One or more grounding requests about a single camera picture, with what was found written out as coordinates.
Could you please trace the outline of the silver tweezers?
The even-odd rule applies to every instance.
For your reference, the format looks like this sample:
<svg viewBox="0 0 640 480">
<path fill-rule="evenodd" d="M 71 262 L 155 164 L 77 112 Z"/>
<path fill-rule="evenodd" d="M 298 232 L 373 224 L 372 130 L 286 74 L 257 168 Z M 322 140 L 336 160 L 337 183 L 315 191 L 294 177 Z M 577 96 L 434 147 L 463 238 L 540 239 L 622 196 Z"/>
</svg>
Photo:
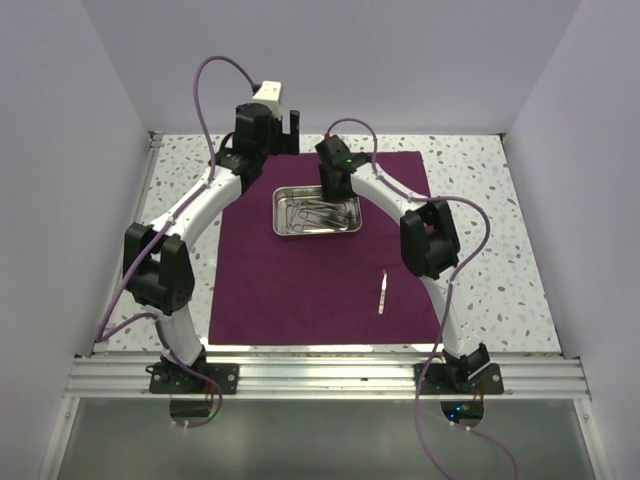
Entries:
<svg viewBox="0 0 640 480">
<path fill-rule="evenodd" d="M 381 285 L 380 285 L 380 294 L 379 294 L 379 300 L 378 300 L 378 308 L 377 308 L 378 315 L 383 315 L 385 311 L 387 285 L 388 285 L 388 273 L 385 269 L 383 269 Z"/>
</svg>

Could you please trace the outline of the purple surgical cloth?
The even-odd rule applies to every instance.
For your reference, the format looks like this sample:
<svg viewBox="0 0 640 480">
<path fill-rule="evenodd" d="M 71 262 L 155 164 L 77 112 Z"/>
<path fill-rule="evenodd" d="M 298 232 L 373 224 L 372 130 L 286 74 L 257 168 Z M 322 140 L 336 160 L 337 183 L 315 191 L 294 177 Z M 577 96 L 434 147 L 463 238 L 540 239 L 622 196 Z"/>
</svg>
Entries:
<svg viewBox="0 0 640 480">
<path fill-rule="evenodd" d="M 208 340 L 233 345 L 431 343 L 439 324 L 401 259 L 398 225 L 366 199 L 355 233 L 280 237 L 272 195 L 320 182 L 314 154 L 274 156 L 222 215 Z M 382 270 L 385 311 L 378 315 Z"/>
</svg>

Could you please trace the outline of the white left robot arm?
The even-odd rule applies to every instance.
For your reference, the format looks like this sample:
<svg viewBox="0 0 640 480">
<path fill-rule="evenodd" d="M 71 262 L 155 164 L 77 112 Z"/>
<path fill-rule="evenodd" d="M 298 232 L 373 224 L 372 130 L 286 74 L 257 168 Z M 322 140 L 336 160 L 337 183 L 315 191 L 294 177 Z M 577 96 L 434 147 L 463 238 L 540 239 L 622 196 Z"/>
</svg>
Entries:
<svg viewBox="0 0 640 480">
<path fill-rule="evenodd" d="M 163 355 L 175 363 L 172 379 L 185 392 L 201 390 L 207 367 L 197 361 L 203 345 L 196 334 L 189 303 L 195 287 L 190 251 L 202 233 L 261 176 L 274 155 L 300 153 L 300 112 L 289 112 L 290 131 L 282 118 L 256 101 L 235 109 L 230 146 L 221 144 L 203 175 L 164 214 L 148 225 L 125 232 L 125 289 L 154 318 Z"/>
</svg>

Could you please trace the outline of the stainless steel instrument tray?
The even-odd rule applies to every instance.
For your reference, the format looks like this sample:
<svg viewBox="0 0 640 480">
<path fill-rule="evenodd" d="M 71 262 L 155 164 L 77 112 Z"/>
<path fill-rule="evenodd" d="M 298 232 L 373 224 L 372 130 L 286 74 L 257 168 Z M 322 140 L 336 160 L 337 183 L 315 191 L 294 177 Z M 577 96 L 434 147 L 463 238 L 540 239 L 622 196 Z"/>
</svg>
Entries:
<svg viewBox="0 0 640 480">
<path fill-rule="evenodd" d="M 289 203 L 302 204 L 304 201 L 315 200 L 332 204 L 343 204 L 356 217 L 356 224 L 349 228 L 332 228 L 327 225 L 306 221 L 304 232 L 301 234 L 285 234 L 282 227 L 285 221 L 285 206 Z M 351 198 L 346 201 L 329 202 L 323 199 L 320 185 L 291 186 L 276 189 L 272 195 L 272 226 L 273 231 L 280 237 L 301 237 L 329 234 L 350 234 L 357 232 L 362 227 L 362 213 L 360 200 Z"/>
</svg>

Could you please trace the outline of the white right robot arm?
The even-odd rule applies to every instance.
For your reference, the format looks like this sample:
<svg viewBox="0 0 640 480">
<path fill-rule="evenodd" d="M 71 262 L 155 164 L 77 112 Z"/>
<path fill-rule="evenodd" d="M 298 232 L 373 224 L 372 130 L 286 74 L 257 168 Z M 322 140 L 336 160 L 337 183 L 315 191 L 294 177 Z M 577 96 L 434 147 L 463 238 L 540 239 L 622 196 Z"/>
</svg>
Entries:
<svg viewBox="0 0 640 480">
<path fill-rule="evenodd" d="M 466 265 L 450 209 L 464 198 L 419 194 L 378 164 L 374 155 L 353 153 L 336 135 L 316 145 L 323 195 L 332 201 L 360 197 L 386 213 L 399 227 L 402 261 L 428 292 L 440 324 L 444 362 L 436 366 L 451 389 L 468 392 L 481 380 L 490 357 L 476 334 L 465 331 L 452 307 L 455 277 Z"/>
</svg>

